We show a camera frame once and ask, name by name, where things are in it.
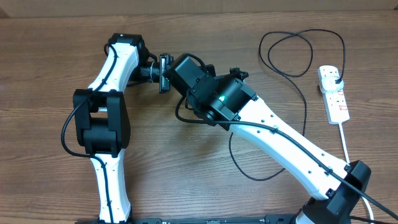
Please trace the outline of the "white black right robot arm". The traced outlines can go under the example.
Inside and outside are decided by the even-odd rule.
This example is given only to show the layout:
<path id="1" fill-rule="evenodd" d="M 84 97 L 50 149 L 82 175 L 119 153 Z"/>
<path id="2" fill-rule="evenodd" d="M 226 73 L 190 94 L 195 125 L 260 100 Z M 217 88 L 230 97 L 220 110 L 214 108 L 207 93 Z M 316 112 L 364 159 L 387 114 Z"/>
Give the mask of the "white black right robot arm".
<path id="1" fill-rule="evenodd" d="M 347 163 L 324 150 L 281 120 L 245 84 L 239 68 L 215 74 L 212 65 L 179 56 L 163 73 L 197 116 L 196 123 L 220 125 L 251 141 L 289 171 L 310 194 L 291 223 L 348 223 L 366 190 L 370 168 Z"/>

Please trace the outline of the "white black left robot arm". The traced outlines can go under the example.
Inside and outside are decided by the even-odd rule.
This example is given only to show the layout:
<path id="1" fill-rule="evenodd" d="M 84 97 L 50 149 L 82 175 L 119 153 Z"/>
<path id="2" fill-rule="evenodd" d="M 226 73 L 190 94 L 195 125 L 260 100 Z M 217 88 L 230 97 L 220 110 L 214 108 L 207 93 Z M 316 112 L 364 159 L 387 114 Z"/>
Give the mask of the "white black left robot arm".
<path id="1" fill-rule="evenodd" d="M 83 157 L 92 162 L 98 185 L 100 212 L 95 223 L 132 223 L 132 205 L 124 177 L 124 155 L 131 137 L 124 91 L 156 83 L 160 93 L 171 89 L 163 76 L 174 58 L 156 57 L 139 34 L 113 34 L 104 46 L 107 59 L 96 79 L 73 94 L 76 138 Z"/>

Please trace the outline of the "white USB charger plug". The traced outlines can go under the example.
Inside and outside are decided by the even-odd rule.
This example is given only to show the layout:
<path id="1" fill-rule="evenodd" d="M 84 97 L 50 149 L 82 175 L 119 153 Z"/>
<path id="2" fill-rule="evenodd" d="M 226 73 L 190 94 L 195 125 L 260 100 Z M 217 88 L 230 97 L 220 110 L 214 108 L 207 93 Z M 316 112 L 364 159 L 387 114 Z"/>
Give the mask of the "white USB charger plug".
<path id="1" fill-rule="evenodd" d="M 320 90 L 324 94 L 340 91 L 343 89 L 343 87 L 344 87 L 343 80 L 337 83 L 335 77 L 321 77 Z"/>

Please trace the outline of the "white power strip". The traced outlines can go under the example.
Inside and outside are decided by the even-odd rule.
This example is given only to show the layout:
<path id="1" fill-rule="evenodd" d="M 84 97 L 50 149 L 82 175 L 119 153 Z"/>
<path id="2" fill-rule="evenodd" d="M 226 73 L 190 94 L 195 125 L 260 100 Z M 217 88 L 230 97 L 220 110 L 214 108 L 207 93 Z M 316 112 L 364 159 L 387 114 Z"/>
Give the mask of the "white power strip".
<path id="1" fill-rule="evenodd" d="M 321 77 L 335 77 L 336 80 L 340 78 L 338 69 L 331 65 L 321 66 L 317 70 L 317 73 L 319 86 Z M 322 93 L 322 97 L 329 124 L 342 124 L 349 120 L 349 112 L 343 89 L 333 93 Z"/>

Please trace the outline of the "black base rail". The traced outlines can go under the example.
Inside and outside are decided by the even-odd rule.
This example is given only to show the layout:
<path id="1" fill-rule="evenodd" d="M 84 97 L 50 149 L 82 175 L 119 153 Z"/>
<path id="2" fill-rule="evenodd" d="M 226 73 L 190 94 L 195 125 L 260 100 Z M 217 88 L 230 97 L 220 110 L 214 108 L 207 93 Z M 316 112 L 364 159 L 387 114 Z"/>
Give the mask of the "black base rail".
<path id="1" fill-rule="evenodd" d="M 209 219 L 171 219 L 160 218 L 131 218 L 127 224 L 291 224 L 295 223 L 296 215 L 266 215 L 264 217 L 241 217 L 241 218 L 209 218 Z"/>

